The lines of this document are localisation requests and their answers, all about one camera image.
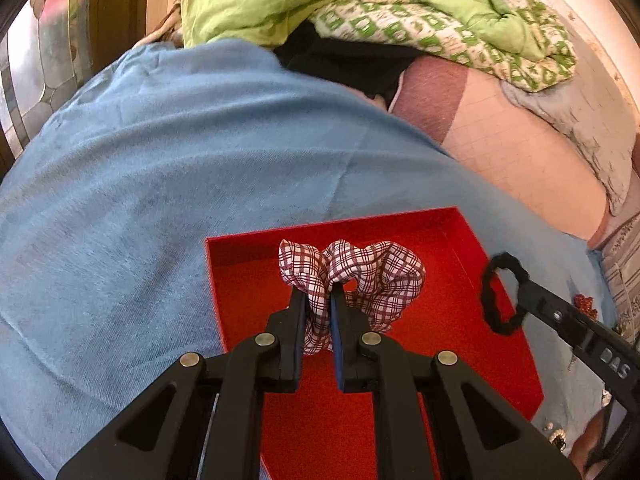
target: metal pin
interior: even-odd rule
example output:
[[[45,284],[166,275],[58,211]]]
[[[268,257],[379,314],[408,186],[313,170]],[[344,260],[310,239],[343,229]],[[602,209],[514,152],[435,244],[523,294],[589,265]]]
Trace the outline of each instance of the metal pin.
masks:
[[[187,352],[180,357],[180,364],[185,368],[195,366],[200,361],[200,356],[196,352]]]
[[[262,332],[255,337],[255,343],[258,346],[269,346],[276,342],[276,336],[269,332]]]
[[[446,366],[452,366],[458,362],[458,356],[451,350],[443,350],[438,354],[438,361]]]
[[[382,336],[378,332],[365,332],[362,334],[362,342],[369,346],[379,345],[382,342]]]

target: bed sheet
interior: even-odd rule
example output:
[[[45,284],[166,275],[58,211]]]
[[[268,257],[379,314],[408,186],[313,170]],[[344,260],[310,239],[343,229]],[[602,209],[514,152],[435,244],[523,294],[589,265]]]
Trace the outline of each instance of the bed sheet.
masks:
[[[239,40],[135,49],[55,113],[0,186],[0,418],[46,480],[187,351],[222,350],[204,238],[456,205],[566,300],[614,309],[595,253],[420,131]],[[514,283],[506,283],[514,297]],[[602,383],[524,330],[568,443]]]

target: blue bedsheet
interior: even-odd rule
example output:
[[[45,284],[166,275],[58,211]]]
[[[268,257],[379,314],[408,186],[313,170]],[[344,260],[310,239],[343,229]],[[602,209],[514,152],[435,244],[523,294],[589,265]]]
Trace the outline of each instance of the blue bedsheet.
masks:
[[[612,321],[584,241],[408,124],[239,40],[133,50],[0,186],[0,418],[53,479],[181,354],[220,352],[205,237],[449,205],[488,253],[510,251],[567,300],[594,296]],[[569,349],[537,320],[525,330],[545,391],[534,423],[571,443],[602,384],[567,371]]]

